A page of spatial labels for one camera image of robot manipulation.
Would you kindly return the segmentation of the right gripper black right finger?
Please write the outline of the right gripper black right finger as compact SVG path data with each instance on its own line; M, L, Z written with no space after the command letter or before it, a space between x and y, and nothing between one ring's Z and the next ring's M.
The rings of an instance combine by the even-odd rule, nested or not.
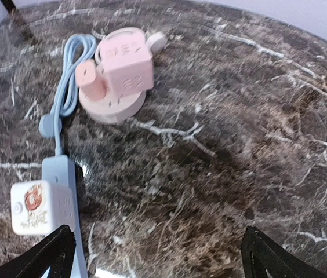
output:
M241 243L244 275L257 277L327 277L301 261L256 227L248 226Z

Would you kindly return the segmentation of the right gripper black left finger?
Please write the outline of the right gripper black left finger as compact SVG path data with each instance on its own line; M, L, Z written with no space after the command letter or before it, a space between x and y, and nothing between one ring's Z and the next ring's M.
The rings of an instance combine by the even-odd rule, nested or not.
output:
M67 225L62 225L24 254L0 266L0 277L70 277L76 241Z

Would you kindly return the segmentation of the white cube socket adapter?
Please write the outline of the white cube socket adapter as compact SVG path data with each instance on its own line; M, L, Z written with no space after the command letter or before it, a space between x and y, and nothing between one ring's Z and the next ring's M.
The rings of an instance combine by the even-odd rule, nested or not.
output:
M76 228L74 195L46 180L20 182L10 190L12 229L21 236L46 236L62 225Z

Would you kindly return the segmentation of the pink round power socket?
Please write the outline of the pink round power socket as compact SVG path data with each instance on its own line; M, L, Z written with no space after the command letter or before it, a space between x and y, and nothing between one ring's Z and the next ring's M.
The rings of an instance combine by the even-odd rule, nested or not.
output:
M113 124L124 121L136 114L143 106L146 91L129 94L127 96L118 96L108 87L108 83L103 75L101 64L94 57L98 73L103 77L106 83L106 96L99 101L90 101L82 90L79 89L78 98L83 109L88 115L97 122Z

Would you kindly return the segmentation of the small pink plug adapter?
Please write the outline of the small pink plug adapter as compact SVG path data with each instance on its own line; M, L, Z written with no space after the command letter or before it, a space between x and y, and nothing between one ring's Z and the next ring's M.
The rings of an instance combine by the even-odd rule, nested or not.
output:
M90 101L99 101L106 96L106 83L98 73L94 60L86 60L76 67L75 80Z

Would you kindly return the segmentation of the pink cube socket adapter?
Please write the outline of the pink cube socket adapter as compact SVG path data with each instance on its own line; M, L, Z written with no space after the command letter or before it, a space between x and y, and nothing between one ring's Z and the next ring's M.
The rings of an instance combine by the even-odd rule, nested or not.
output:
M109 89L118 96L154 87L153 55L139 28L121 28L107 35L98 44L95 59Z

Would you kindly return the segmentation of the blue power strip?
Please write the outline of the blue power strip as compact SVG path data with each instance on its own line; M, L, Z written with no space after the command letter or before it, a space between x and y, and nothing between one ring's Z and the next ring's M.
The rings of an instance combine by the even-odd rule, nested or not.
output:
M46 158L42 162L41 178L51 184L50 215L54 227L67 224L75 236L71 277L88 277L79 221L75 164L66 155Z

